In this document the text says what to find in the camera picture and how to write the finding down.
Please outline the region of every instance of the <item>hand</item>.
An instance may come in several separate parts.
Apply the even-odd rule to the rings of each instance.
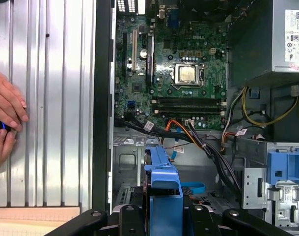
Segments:
[[[5,129],[0,130],[0,167],[10,156],[15,142],[15,132],[7,132]]]
[[[24,109],[26,107],[26,102],[19,90],[0,73],[0,121],[17,131],[22,131],[20,120],[28,121]]]

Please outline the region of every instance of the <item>side panel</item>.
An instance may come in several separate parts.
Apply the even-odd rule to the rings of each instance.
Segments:
[[[96,0],[0,3],[0,72],[30,121],[0,169],[0,207],[91,207]]]

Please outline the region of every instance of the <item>green circuit board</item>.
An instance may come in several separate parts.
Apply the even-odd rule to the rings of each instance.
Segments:
[[[115,114],[124,117],[128,103],[136,104],[135,115],[141,122],[153,122],[164,128],[167,118],[156,114],[152,109],[152,100],[166,98],[211,98],[226,99],[226,24],[182,23],[172,29],[165,20],[156,20],[154,30],[145,17],[122,17],[117,20],[117,57],[115,69]],[[136,70],[131,70],[133,56],[133,33],[137,30]],[[153,79],[148,87],[146,83],[146,58],[142,51],[146,49],[143,34],[153,32],[155,39],[153,59]],[[203,70],[203,84],[198,86],[176,85],[175,68],[184,67],[182,79]],[[224,113],[220,115],[177,114],[175,119],[194,120],[196,129],[221,130]]]

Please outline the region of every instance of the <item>power supply label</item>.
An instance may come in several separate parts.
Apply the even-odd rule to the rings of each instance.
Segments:
[[[285,61],[299,62],[299,10],[286,10]]]

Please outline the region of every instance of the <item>blue drive bracket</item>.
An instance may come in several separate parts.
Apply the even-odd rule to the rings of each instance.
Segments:
[[[151,165],[145,166],[151,172],[151,191],[170,190],[165,191],[169,195],[150,196],[150,236],[182,236],[183,193],[178,170],[162,146],[147,147],[146,153],[151,156]]]
[[[299,184],[299,151],[268,153],[267,182],[276,185],[281,180]]]

